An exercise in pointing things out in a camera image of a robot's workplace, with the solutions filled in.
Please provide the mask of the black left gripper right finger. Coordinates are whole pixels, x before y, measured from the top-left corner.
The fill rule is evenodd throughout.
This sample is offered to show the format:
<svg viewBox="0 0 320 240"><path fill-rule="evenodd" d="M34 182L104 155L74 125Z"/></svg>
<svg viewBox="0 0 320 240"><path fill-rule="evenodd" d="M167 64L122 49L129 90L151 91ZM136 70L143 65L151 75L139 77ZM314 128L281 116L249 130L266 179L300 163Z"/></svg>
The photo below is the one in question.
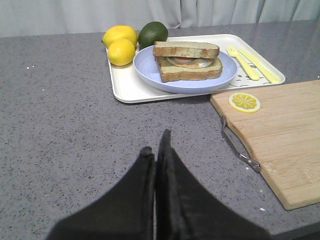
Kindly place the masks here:
<svg viewBox="0 0 320 240"><path fill-rule="evenodd" d="M270 240L262 227L240 216L209 193L163 132L155 177L158 240Z"/></svg>

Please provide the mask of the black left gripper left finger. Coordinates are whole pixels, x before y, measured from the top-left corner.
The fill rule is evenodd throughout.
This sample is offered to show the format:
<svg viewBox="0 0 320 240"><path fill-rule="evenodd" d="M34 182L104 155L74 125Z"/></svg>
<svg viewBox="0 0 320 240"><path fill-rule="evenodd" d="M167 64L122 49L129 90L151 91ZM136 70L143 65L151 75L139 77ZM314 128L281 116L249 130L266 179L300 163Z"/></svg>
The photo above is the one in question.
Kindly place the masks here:
<svg viewBox="0 0 320 240"><path fill-rule="evenodd" d="M112 189L86 208L60 220L47 239L153 239L155 177L155 155L146 146Z"/></svg>

